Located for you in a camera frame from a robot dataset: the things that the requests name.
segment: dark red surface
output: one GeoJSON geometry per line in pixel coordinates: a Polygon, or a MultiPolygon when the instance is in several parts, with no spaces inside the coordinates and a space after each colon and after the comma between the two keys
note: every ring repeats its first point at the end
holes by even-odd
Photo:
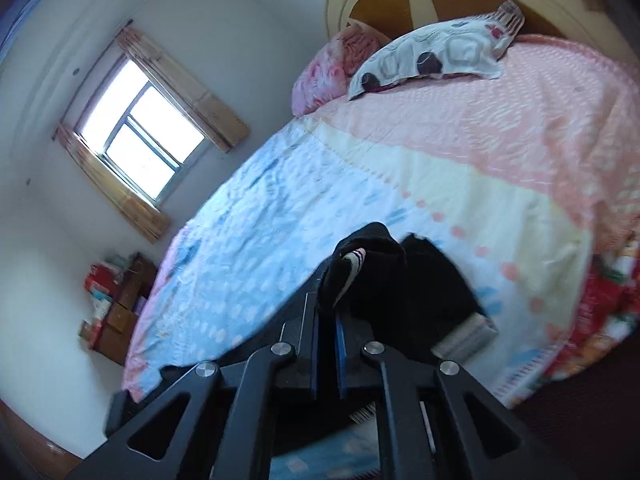
{"type": "Polygon", "coordinates": [[[580,480],[640,479],[640,333],[514,412],[580,480]]]}

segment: bed sheet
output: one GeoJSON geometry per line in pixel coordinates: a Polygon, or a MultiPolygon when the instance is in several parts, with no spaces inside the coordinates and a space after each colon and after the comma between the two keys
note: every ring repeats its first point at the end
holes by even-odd
{"type": "Polygon", "coordinates": [[[418,80],[293,120],[175,237],[124,388],[214,359],[260,329],[364,224],[428,237],[499,330],[465,368],[504,404],[564,344],[594,249],[638,222],[639,92],[618,65],[529,38],[504,76],[418,80]]]}

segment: window pane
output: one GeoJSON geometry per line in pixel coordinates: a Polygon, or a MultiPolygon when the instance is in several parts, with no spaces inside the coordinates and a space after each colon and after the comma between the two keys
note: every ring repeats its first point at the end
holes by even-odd
{"type": "Polygon", "coordinates": [[[133,61],[123,65],[82,128],[82,136],[92,150],[102,151],[118,119],[148,81],[133,61]]]}
{"type": "Polygon", "coordinates": [[[169,168],[126,124],[116,134],[107,155],[151,198],[174,176],[169,168]]]}
{"type": "Polygon", "coordinates": [[[131,115],[178,162],[184,162],[204,139],[196,127],[155,88],[145,92],[131,115]]]}

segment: triangular cutout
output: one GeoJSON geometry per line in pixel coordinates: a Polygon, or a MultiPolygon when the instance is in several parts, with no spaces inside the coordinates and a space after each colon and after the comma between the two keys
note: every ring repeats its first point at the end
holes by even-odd
{"type": "Polygon", "coordinates": [[[162,460],[190,399],[190,394],[176,396],[152,420],[133,434],[127,445],[149,458],[162,460]]]}
{"type": "Polygon", "coordinates": [[[466,394],[465,404],[480,437],[482,448],[489,458],[498,458],[518,448],[519,437],[475,395],[466,394]]]}

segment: silver screw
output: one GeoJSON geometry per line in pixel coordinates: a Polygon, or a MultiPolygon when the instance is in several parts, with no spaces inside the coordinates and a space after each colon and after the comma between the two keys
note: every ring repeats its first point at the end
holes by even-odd
{"type": "Polygon", "coordinates": [[[460,371],[460,366],[453,361],[444,361],[440,363],[440,371],[445,375],[456,375],[460,371]]]}
{"type": "Polygon", "coordinates": [[[291,352],[291,345],[289,343],[276,343],[275,345],[271,346],[271,351],[276,354],[276,355],[287,355],[289,352],[291,352]]]}
{"type": "Polygon", "coordinates": [[[196,374],[200,377],[209,377],[216,373],[216,368],[218,367],[215,364],[206,361],[196,366],[196,374]]]}
{"type": "Polygon", "coordinates": [[[366,345],[364,345],[364,351],[367,354],[378,355],[382,354],[385,351],[385,346],[378,341],[369,341],[366,345]]]}

